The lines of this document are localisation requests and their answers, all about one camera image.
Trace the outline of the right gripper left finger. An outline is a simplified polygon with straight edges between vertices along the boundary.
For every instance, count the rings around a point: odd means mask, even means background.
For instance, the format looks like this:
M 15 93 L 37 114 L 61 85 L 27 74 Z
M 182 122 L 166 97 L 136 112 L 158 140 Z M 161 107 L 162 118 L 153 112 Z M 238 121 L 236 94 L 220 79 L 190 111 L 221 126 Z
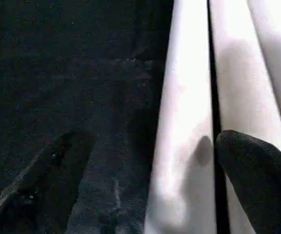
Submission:
M 39 151 L 0 195 L 0 234 L 62 234 L 94 145 L 68 131 Z

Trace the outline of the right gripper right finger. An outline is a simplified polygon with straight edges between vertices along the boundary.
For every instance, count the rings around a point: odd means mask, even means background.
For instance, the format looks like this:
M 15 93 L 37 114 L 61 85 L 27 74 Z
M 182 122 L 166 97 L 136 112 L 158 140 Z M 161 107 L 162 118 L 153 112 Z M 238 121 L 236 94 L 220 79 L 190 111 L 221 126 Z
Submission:
M 281 151 L 234 130 L 218 135 L 216 150 L 255 232 L 281 234 Z

